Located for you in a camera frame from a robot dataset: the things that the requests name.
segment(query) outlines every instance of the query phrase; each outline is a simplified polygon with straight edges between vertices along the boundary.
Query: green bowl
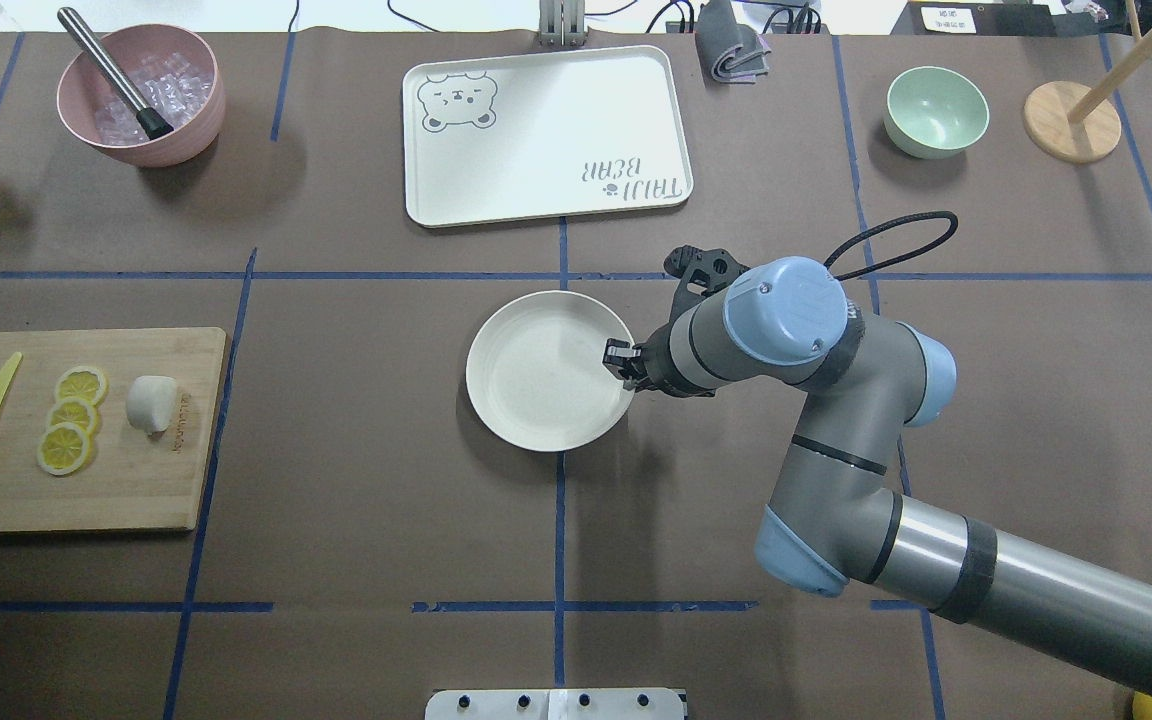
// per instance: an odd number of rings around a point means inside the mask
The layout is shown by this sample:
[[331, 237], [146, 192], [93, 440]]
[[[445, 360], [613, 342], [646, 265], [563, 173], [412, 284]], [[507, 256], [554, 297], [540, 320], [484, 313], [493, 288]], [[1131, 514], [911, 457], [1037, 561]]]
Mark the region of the green bowl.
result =
[[937, 160], [980, 139], [990, 127], [990, 106], [969, 78], [925, 65], [901, 73], [887, 88], [882, 127], [910, 156]]

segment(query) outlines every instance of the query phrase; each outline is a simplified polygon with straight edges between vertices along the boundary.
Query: cutting board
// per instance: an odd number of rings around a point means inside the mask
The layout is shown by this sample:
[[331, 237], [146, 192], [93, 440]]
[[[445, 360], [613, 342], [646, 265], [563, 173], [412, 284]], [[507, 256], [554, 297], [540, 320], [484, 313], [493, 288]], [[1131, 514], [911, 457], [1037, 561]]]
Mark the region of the cutting board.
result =
[[[0, 366], [23, 354], [0, 410], [0, 533], [194, 529], [227, 344], [220, 328], [0, 333]], [[109, 392], [91, 461], [56, 478], [36, 450], [52, 389], [76, 365], [104, 370]], [[141, 376], [179, 385], [172, 425], [156, 435], [127, 420], [127, 392]]]

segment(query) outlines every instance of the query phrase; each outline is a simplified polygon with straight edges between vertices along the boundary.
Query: ice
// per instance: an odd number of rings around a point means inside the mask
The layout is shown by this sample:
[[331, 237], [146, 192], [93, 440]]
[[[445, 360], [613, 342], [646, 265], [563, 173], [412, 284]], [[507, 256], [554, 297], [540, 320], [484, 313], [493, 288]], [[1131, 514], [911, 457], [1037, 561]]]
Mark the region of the ice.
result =
[[[180, 53], [166, 58], [145, 55], [136, 68], [128, 70], [127, 77], [173, 128], [198, 114], [215, 82], [214, 74], [204, 71]], [[147, 139], [132, 109], [114, 94], [96, 111], [94, 119], [96, 130], [105, 145], [134, 145]]]

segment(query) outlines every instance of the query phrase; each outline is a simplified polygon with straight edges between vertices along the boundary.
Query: round plate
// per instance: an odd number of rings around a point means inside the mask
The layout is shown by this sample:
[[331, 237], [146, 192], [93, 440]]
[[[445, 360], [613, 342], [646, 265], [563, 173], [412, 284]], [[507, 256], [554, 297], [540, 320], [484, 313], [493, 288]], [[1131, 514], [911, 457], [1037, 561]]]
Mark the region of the round plate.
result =
[[526, 450], [570, 450], [602, 435], [634, 392], [602, 365], [607, 338], [634, 342], [611, 306], [578, 291], [535, 291], [479, 328], [465, 363], [470, 402]]

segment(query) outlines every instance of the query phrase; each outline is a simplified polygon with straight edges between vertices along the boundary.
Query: gray cloth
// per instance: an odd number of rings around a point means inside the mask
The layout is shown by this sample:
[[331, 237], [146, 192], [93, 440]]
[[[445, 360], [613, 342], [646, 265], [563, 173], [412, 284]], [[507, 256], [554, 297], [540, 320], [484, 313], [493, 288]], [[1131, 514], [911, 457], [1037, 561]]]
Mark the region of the gray cloth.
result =
[[696, 20], [696, 50], [710, 77], [751, 85], [768, 73], [772, 48], [751, 26], [736, 22], [732, 0], [710, 0]]

